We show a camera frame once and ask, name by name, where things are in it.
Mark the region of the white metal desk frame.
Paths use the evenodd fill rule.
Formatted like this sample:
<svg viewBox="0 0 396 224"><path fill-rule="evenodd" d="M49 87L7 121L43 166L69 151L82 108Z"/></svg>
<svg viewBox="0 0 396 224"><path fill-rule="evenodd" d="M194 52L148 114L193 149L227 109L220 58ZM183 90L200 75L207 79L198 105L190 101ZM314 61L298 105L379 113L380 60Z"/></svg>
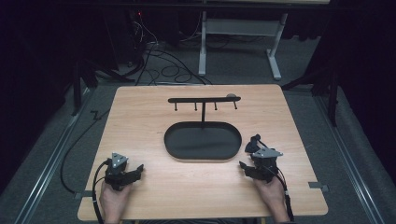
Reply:
<svg viewBox="0 0 396 224"><path fill-rule="evenodd" d="M270 36L274 44L265 51L266 58L271 68L274 80L280 80L281 74L276 61L276 51L283 34L288 14L284 13L278 20L238 20L238 19L212 19L208 18L206 12L201 18L201 47L199 54L198 74L206 74L206 36L207 35L248 35L248 36Z"/></svg>

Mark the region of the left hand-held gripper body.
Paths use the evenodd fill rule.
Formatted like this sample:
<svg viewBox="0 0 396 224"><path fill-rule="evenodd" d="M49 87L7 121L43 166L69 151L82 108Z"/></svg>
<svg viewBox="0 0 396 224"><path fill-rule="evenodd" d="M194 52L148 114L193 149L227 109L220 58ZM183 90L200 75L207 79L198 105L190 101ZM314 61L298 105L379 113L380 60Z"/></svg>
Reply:
<svg viewBox="0 0 396 224"><path fill-rule="evenodd" d="M130 183L128 174L125 172L128 158L113 152L109 165L106 168L105 182L114 190L121 191Z"/></svg>

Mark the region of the person's left hand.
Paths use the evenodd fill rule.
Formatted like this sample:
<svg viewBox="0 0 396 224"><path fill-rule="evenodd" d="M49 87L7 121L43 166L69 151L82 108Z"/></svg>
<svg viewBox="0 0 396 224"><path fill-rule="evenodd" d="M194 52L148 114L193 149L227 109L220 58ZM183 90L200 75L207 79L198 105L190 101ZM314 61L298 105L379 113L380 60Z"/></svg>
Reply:
<svg viewBox="0 0 396 224"><path fill-rule="evenodd" d="M121 217L129 201L132 184L121 191L114 190L106 182L102 183L100 203L104 212L105 224L120 224Z"/></svg>

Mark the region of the black metal stand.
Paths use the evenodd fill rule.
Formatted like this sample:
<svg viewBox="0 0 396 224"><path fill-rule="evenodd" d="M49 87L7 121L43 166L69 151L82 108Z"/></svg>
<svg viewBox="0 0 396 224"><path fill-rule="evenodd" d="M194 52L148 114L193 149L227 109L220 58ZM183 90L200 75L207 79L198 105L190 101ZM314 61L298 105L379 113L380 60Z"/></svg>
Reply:
<svg viewBox="0 0 396 224"><path fill-rule="evenodd" d="M105 75L115 78L118 81L133 83L134 80L128 77L117 74L116 72L99 65L98 63L89 60L76 61L72 70L72 85L73 85L73 101L74 111L73 116L76 116L82 109L82 88L81 82L84 82L86 87L90 89L96 89L98 86L98 80L96 78L96 72L102 72Z"/></svg>
<svg viewBox="0 0 396 224"><path fill-rule="evenodd" d="M316 69L315 71L308 72L302 77L296 78L293 81L282 85L283 91L288 91L303 84L312 84L311 93L313 96L328 95L327 116L332 124L336 126L335 111L337 105L337 92L338 92L338 66L334 63Z"/></svg>

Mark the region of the black hook stand with tray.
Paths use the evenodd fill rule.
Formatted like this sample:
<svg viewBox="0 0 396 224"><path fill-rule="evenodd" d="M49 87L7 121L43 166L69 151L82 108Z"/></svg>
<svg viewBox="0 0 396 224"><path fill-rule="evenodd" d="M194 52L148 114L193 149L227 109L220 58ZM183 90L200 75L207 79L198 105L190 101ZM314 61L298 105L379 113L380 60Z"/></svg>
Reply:
<svg viewBox="0 0 396 224"><path fill-rule="evenodd" d="M207 121L206 105L218 103L236 103L236 97L204 97L204 98L169 98L168 102L177 110L178 104L202 105L200 121L181 121L171 125L164 134L164 145L167 152L179 160L224 161L234 157L242 144L241 133L232 124L223 121Z"/></svg>

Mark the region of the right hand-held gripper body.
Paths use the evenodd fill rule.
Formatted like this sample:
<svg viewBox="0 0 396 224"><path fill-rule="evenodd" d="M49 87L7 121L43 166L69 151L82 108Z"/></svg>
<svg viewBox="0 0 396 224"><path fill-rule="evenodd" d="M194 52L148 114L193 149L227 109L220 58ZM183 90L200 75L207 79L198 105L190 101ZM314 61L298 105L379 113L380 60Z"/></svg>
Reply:
<svg viewBox="0 0 396 224"><path fill-rule="evenodd" d="M280 156L282 156L281 152L268 147L263 147L252 153L250 155L250 158L254 163L252 177L254 179L271 182L272 179L278 174L276 159Z"/></svg>

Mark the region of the grey tape piece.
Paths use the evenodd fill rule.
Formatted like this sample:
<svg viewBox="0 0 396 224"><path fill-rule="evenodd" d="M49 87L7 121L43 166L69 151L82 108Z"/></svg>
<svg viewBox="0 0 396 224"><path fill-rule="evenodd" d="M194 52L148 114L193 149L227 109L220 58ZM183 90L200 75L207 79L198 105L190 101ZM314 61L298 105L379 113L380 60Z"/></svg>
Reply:
<svg viewBox="0 0 396 224"><path fill-rule="evenodd" d="M308 182L308 186L311 189L320 189L322 192L329 191L329 187L327 185L323 185L321 182Z"/></svg>
<svg viewBox="0 0 396 224"><path fill-rule="evenodd" d="M91 190L84 190L82 192L76 192L74 194L74 199L75 200L81 200L84 197L91 197L92 196L92 191Z"/></svg>

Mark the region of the person's right hand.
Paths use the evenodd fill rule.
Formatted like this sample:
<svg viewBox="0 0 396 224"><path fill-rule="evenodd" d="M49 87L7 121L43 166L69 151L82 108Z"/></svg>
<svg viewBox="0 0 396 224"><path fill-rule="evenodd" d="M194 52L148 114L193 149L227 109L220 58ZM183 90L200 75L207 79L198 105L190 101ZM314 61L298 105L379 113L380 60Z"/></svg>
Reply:
<svg viewBox="0 0 396 224"><path fill-rule="evenodd" d="M258 189L262 201L267 206L275 224L282 224L290 221L285 204L284 190L278 179L271 182L254 179L253 183Z"/></svg>

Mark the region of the aluminium floor rail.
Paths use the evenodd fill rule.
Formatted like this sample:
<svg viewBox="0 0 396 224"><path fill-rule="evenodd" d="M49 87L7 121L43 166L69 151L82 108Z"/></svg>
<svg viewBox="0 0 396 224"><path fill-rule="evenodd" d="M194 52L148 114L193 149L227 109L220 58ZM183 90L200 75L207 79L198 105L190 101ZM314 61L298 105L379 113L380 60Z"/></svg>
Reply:
<svg viewBox="0 0 396 224"><path fill-rule="evenodd" d="M371 224L385 224L385 219L381 215L378 206L375 203L374 197L367 187L367 184L364 182L353 158L348 152L347 145L341 136L338 129L332 125L331 120L328 118L327 114L327 106L325 105L324 100L321 97L314 97L314 101L320 111L320 114L324 118L330 132L332 134L332 138L335 141L336 148L338 149L338 153L340 154L341 162L343 163L348 178L355 190L361 206L368 217Z"/></svg>
<svg viewBox="0 0 396 224"><path fill-rule="evenodd" d="M74 131L78 120L85 109L88 102L91 100L94 89L86 88L82 94L82 105L68 121L64 131L58 140L55 148L52 150L50 157L47 159L46 165L40 173L33 189L31 190L28 199L24 203L21 211L19 212L14 224L29 224L30 220L35 213L51 179L53 178L57 167L61 164L61 160L65 155L66 143L69 141L72 132Z"/></svg>

